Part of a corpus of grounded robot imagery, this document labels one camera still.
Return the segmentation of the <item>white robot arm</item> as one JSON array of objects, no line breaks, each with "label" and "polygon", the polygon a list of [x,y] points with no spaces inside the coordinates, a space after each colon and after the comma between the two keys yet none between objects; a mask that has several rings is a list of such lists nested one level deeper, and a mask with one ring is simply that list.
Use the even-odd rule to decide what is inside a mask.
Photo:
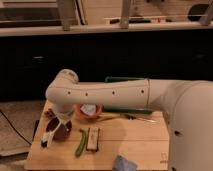
[{"label": "white robot arm", "polygon": [[213,171],[213,81],[139,79],[81,84],[61,70],[45,93],[60,122],[76,104],[145,108],[169,116],[168,171]]}]

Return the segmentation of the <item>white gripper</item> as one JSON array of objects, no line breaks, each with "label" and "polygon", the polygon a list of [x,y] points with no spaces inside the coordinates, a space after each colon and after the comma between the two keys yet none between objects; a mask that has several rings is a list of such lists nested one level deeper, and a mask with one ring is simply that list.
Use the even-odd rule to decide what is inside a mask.
[{"label": "white gripper", "polygon": [[46,128],[45,133],[41,139],[41,147],[48,148],[51,146],[52,141],[64,141],[67,136],[65,125],[71,120],[71,113],[56,113],[56,117],[61,123],[50,122]]}]

